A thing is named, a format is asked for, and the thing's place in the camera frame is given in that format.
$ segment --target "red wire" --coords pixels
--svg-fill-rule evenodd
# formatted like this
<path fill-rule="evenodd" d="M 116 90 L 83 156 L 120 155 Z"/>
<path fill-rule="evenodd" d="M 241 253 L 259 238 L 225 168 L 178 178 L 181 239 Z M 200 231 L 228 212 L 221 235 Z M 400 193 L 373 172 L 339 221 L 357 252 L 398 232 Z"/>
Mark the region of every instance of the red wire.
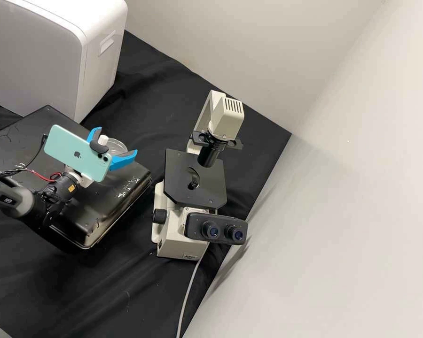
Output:
<path fill-rule="evenodd" d="M 55 180 L 52 180 L 52 179 L 47 178 L 47 177 L 44 177 L 44 176 L 42 176 L 40 173 L 38 173 L 38 172 L 36 172 L 36 171 L 34 171 L 34 170 L 32 170 L 32 169 L 25 169 L 25 170 L 27 170 L 27 171 L 29 171 L 29 172 L 33 173 L 34 175 L 36 175 L 37 177 L 39 177 L 40 179 L 42 179 L 42 180 L 44 180 L 44 181 L 46 181 L 46 182 L 55 182 Z"/>
<path fill-rule="evenodd" d="M 60 178 L 62 176 L 62 173 L 60 173 L 59 171 L 54 172 L 53 174 L 50 175 L 50 179 L 53 179 L 53 176 L 58 175 L 57 179 Z"/>

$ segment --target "sticker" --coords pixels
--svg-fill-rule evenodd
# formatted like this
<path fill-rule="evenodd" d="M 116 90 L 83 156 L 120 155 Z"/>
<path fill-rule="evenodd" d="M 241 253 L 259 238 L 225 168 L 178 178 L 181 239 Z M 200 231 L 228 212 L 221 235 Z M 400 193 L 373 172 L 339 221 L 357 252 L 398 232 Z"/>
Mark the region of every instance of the sticker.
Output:
<path fill-rule="evenodd" d="M 192 256 L 192 255 L 187 255 L 187 254 L 183 254 L 183 259 L 187 259 L 190 261 L 197 261 L 197 256 Z"/>
<path fill-rule="evenodd" d="M 6 195 L 0 196 L 0 202 L 6 203 L 6 204 L 9 204 L 9 205 L 16 205 L 16 203 L 17 203 L 16 200 L 14 200 L 14 199 L 6 196 Z"/>

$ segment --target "microscope stage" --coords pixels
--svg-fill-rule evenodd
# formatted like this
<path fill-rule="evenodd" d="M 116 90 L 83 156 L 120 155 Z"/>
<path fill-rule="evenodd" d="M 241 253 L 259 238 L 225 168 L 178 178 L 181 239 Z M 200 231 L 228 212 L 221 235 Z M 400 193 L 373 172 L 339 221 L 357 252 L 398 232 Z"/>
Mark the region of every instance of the microscope stage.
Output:
<path fill-rule="evenodd" d="M 164 168 L 164 193 L 176 204 L 218 209 L 227 203 L 222 160 L 205 168 L 195 154 L 166 149 Z"/>

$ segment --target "gray cable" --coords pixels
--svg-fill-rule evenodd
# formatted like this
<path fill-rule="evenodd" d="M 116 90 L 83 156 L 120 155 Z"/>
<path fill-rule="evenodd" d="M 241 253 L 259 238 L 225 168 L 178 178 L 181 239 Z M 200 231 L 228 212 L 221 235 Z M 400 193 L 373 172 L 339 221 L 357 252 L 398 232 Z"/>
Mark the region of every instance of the gray cable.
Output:
<path fill-rule="evenodd" d="M 205 252 L 207 251 L 207 248 L 208 248 L 208 244 L 207 244 L 207 247 L 205 248 L 204 253 L 202 254 L 201 258 L 199 258 L 199 260 L 197 261 L 197 264 L 194 267 L 193 275 L 191 276 L 191 279 L 189 281 L 187 293 L 185 294 L 185 298 L 183 299 L 182 310 L 180 312 L 179 326 L 177 327 L 176 338 L 180 338 L 180 332 L 182 330 L 183 313 L 185 312 L 185 306 L 187 305 L 189 291 L 191 290 L 191 286 L 193 285 L 193 280 L 194 280 L 194 277 L 196 275 L 197 268 L 199 267 L 199 264 L 201 263 L 201 260 L 202 260 L 203 256 L 205 255 Z"/>

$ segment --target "robotic arm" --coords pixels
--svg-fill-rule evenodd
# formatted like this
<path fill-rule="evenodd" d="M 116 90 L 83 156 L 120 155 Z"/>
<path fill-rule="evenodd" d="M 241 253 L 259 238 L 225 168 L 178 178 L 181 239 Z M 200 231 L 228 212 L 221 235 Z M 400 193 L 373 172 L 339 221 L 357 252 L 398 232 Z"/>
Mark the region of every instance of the robotic arm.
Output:
<path fill-rule="evenodd" d="M 40 229 L 50 225 L 78 189 L 79 182 L 69 173 L 63 173 L 39 192 L 9 187 L 0 181 L 0 210 L 9 217 L 28 220 Z"/>
<path fill-rule="evenodd" d="M 0 210 L 11 217 L 20 218 L 34 206 L 34 196 L 23 187 L 11 188 L 0 181 Z"/>

